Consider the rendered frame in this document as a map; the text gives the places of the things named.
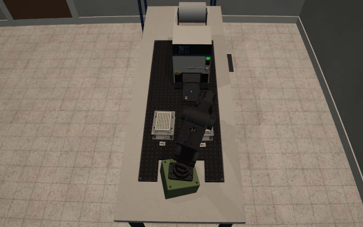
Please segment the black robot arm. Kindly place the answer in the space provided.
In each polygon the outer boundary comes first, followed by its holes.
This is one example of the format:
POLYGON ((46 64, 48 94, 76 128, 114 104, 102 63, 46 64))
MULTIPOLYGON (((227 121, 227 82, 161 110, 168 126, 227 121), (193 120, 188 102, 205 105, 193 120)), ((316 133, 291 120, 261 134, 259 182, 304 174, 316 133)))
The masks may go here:
POLYGON ((168 179, 192 181, 193 168, 199 156, 199 146, 206 129, 211 130, 215 117, 211 116, 214 109, 216 94, 211 91, 198 94, 199 100, 195 107, 185 107, 180 119, 184 120, 179 133, 173 160, 169 163, 168 179), (195 131, 194 131, 195 130, 195 131))

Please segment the grey horizontal roll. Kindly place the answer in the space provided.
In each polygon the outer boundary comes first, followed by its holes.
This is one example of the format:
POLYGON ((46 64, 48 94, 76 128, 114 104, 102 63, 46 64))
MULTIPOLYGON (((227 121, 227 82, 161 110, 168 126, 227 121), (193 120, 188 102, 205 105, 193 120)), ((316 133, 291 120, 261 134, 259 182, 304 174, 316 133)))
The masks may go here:
POLYGON ((205 23, 206 2, 179 2, 179 23, 205 23))

